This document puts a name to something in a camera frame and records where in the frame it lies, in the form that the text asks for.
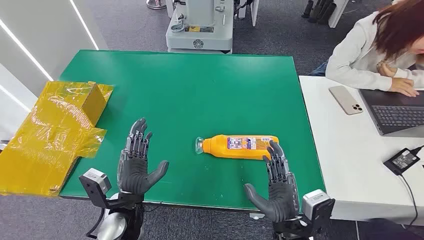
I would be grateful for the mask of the person's left hand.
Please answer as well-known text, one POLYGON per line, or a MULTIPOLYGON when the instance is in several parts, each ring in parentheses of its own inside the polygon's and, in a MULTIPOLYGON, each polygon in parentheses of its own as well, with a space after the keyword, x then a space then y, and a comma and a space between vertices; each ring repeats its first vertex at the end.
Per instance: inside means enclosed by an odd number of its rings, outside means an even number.
POLYGON ((397 73, 397 68, 391 67, 389 64, 387 64, 385 61, 381 61, 376 66, 377 71, 380 75, 385 77, 394 77, 397 73))

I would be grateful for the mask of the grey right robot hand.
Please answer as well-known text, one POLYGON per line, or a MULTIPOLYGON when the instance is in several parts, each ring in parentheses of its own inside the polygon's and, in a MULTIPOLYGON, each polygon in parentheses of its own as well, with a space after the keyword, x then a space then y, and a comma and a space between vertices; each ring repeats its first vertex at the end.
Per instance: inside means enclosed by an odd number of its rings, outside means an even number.
POLYGON ((255 187, 244 184, 244 192, 250 202, 274 223, 296 219, 299 214, 299 196, 295 175, 290 171, 288 160, 278 142, 271 140, 264 155, 268 174, 268 199, 263 198, 255 187))

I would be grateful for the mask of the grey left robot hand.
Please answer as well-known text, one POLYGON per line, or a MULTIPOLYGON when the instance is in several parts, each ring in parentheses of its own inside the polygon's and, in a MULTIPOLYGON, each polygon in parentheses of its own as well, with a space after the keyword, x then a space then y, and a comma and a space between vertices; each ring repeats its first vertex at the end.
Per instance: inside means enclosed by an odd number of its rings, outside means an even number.
POLYGON ((163 160, 148 173, 148 150, 153 133, 146 133, 147 126, 145 118, 136 120, 121 150, 117 184, 122 193, 144 196, 168 171, 169 162, 163 160))

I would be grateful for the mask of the person's right hand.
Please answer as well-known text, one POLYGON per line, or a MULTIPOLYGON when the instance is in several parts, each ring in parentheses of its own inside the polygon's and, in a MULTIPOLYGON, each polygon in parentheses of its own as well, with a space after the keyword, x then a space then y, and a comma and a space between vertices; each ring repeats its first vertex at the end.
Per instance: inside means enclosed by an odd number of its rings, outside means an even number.
POLYGON ((401 77, 392 77, 391 78, 391 87, 388 90, 389 92, 400 93, 407 97, 417 97, 420 93, 414 89, 414 81, 401 78, 401 77))

